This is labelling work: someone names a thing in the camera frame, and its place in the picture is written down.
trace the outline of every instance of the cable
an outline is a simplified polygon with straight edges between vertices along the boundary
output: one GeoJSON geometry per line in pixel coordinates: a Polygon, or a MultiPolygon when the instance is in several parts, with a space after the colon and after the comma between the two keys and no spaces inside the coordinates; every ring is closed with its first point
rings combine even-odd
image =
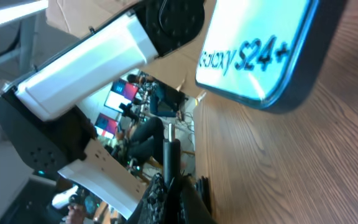
{"type": "MultiPolygon", "coordinates": [[[[193,116],[191,115],[190,112],[186,112],[186,113],[184,113],[184,115],[185,115],[186,117],[191,118],[191,120],[193,121],[193,116]]],[[[188,129],[191,133],[194,133],[194,131],[191,129],[191,127],[194,127],[194,125],[192,125],[190,122],[177,120],[177,121],[176,121],[176,124],[178,124],[178,122],[179,122],[180,125],[186,126],[187,129],[188,129]]]]}
{"type": "Polygon", "coordinates": [[[190,136],[191,136],[192,134],[194,134],[194,133],[190,133],[190,134],[187,136],[187,139],[189,139],[189,141],[192,143],[192,145],[195,146],[195,145],[194,145],[194,142],[190,139],[190,136]]]}
{"type": "Polygon", "coordinates": [[[7,49],[3,50],[2,52],[0,52],[0,56],[9,53],[10,51],[14,50],[17,45],[19,44],[20,41],[20,30],[21,30],[21,25],[19,25],[19,30],[17,31],[17,34],[15,36],[15,39],[12,41],[12,43],[8,46],[7,49]]]}

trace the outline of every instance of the cardboard box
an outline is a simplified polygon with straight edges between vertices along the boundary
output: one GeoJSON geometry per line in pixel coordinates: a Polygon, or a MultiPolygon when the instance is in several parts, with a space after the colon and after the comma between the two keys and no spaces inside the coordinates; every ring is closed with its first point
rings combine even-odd
{"type": "MultiPolygon", "coordinates": [[[[82,38],[89,26],[99,27],[109,18],[138,0],[49,0],[47,23],[82,38]]],[[[160,81],[177,88],[183,80],[182,92],[197,97],[202,92],[195,84],[195,73],[216,0],[205,0],[205,22],[199,36],[181,49],[140,68],[160,81]]]]}

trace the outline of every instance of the smartphone display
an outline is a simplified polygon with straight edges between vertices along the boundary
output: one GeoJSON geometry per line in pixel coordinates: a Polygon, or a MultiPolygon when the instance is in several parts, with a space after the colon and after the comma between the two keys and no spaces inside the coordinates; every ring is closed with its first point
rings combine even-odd
{"type": "Polygon", "coordinates": [[[253,107],[273,103],[291,78],[317,5],[313,0],[218,1],[197,85],[253,107]]]}

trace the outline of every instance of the person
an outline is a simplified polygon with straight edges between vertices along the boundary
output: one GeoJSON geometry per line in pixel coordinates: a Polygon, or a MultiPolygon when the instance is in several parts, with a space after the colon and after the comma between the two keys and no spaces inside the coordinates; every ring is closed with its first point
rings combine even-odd
{"type": "Polygon", "coordinates": [[[118,147],[117,157],[115,159],[121,164],[125,164],[132,158],[136,159],[138,164],[143,164],[152,156],[158,163],[163,164],[163,140],[164,125],[160,118],[153,117],[140,125],[130,136],[131,130],[126,133],[119,133],[113,140],[102,142],[111,148],[118,147]]]}
{"type": "Polygon", "coordinates": [[[84,224],[85,209],[81,205],[69,206],[68,215],[66,217],[66,224],[84,224]]]}
{"type": "Polygon", "coordinates": [[[181,111],[178,106],[167,98],[167,85],[158,81],[150,75],[134,75],[130,74],[127,76],[127,80],[129,83],[134,83],[138,85],[143,85],[146,87],[147,91],[151,92],[150,96],[150,112],[156,116],[163,116],[168,118],[177,117],[181,119],[181,111]],[[172,111],[159,111],[158,103],[159,101],[167,104],[172,111]]]}

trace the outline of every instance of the wooden table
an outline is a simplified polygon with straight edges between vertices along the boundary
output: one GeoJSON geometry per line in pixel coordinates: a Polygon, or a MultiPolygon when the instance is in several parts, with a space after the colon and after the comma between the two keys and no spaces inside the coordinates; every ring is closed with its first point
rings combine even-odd
{"type": "Polygon", "coordinates": [[[208,93],[195,133],[218,223],[358,223],[358,0],[300,108],[274,115],[208,93]]]}

